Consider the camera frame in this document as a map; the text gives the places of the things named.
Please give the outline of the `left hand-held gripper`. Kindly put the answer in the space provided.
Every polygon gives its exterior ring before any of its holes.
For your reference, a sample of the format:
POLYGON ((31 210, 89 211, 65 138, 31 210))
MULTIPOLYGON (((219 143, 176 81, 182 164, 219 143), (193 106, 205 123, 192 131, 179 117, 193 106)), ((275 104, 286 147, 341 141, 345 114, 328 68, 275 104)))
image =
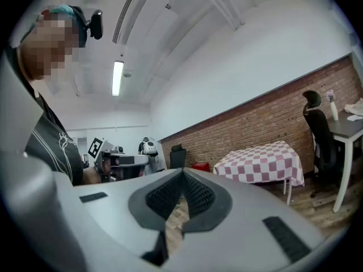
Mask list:
POLYGON ((105 139, 94 138, 88 155, 94 159, 101 182, 137 178, 142 167, 149 164, 147 155, 125 155, 121 146, 114 146, 105 139))

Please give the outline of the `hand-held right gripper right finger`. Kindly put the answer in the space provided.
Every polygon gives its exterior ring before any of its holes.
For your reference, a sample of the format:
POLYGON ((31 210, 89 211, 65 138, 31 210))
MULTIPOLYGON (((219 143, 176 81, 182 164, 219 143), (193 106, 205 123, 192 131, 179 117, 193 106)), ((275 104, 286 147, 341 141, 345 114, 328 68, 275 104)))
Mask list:
POLYGON ((167 261, 168 272, 312 272, 321 231, 285 202, 265 189, 185 168, 206 184, 224 188, 231 197, 226 218, 208 232, 185 233, 180 248, 167 261), (293 262, 266 227, 264 220, 279 217, 306 245, 293 262))

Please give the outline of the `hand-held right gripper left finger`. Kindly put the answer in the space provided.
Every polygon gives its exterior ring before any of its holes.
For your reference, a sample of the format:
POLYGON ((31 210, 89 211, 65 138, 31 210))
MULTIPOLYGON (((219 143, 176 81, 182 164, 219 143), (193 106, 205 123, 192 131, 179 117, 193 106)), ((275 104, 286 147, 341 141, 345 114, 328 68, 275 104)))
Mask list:
POLYGON ((186 272, 184 260, 167 256, 162 230, 142 227, 129 210, 131 195, 158 180, 178 174, 164 171, 146 177, 73 187, 68 177, 53 174, 54 217, 59 227, 50 264, 58 272, 186 272))

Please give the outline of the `pink checkered tablecloth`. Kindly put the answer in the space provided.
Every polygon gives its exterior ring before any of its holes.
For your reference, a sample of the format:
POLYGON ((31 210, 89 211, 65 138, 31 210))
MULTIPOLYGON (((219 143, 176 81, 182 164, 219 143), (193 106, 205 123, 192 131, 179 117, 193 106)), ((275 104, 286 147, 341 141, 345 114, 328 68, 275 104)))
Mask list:
POLYGON ((290 180, 304 186, 299 155, 284 141, 229 152, 214 167, 213 173, 249 184, 290 180))

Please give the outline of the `person's left forearm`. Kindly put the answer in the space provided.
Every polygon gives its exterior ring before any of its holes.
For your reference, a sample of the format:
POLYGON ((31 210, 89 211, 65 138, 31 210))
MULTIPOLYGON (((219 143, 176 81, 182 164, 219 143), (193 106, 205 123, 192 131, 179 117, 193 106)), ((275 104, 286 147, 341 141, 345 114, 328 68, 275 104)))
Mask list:
POLYGON ((100 184, 101 182, 101 177, 94 167, 87 167, 83 170, 83 185, 100 184))

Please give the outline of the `long ceiling light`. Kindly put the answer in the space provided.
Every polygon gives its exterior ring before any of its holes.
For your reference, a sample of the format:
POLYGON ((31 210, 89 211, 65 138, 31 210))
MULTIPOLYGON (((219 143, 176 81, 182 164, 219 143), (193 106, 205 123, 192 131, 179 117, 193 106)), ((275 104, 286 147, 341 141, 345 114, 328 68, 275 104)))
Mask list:
POLYGON ((113 65, 112 96, 119 96, 123 75, 124 62, 115 61, 113 65))

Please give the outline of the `person's black printed t-shirt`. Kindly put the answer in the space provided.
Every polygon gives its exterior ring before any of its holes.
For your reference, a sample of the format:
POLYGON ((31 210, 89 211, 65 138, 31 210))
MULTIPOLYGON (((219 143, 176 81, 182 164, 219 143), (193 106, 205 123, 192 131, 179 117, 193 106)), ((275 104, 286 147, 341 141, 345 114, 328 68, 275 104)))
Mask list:
POLYGON ((74 186, 81 185, 83 164, 77 144, 68 136, 62 123, 42 95, 36 94, 22 74, 16 48, 7 45, 5 52, 15 74, 43 110, 26 145, 26 153, 46 162, 53 171, 66 174, 74 186))

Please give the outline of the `dark grey desk white legs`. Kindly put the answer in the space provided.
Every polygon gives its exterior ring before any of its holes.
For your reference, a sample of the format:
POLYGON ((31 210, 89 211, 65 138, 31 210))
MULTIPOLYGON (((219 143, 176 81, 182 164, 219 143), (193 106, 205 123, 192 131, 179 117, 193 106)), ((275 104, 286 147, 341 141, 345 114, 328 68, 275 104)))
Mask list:
POLYGON ((334 136, 334 140, 344 143, 344 168, 339 192, 333 212, 337 213, 343 203, 345 193, 348 188, 349 178, 351 175, 353 163, 353 144, 356 140, 361 139, 361 147, 363 148, 363 119, 357 121, 350 121, 348 117, 351 114, 341 111, 338 115, 339 119, 335 121, 333 118, 327 120, 330 132, 334 136))

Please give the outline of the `ceiling air vent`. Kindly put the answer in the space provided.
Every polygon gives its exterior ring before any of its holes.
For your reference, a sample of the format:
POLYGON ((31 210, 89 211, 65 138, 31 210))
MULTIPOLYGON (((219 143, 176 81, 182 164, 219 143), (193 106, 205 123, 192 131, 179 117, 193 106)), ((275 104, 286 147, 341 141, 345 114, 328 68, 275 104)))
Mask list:
POLYGON ((115 31, 113 34, 112 42, 117 44, 119 42, 120 34, 121 34, 121 27, 123 25, 123 22, 125 20, 125 17, 129 11, 129 8, 134 0, 126 0, 126 2, 123 5, 123 8, 121 10, 121 13, 119 15, 119 18, 117 20, 117 24, 115 27, 115 31))

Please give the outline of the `crumpled beige cloth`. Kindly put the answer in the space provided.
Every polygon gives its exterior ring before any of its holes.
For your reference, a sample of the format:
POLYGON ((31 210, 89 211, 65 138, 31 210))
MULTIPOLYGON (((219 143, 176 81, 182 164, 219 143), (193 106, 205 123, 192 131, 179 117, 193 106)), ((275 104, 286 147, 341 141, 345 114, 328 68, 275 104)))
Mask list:
POLYGON ((354 104, 346 104, 344 110, 353 115, 363 117, 363 98, 360 98, 359 101, 354 104))

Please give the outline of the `white ceiling pipes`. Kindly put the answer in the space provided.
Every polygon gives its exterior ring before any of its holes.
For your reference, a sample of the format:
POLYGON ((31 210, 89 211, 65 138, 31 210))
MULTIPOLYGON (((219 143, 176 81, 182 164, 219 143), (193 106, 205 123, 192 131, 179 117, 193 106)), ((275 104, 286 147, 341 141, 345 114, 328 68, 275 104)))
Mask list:
POLYGON ((208 0, 218 12, 227 20, 227 23, 236 31, 245 24, 242 15, 234 0, 208 0))

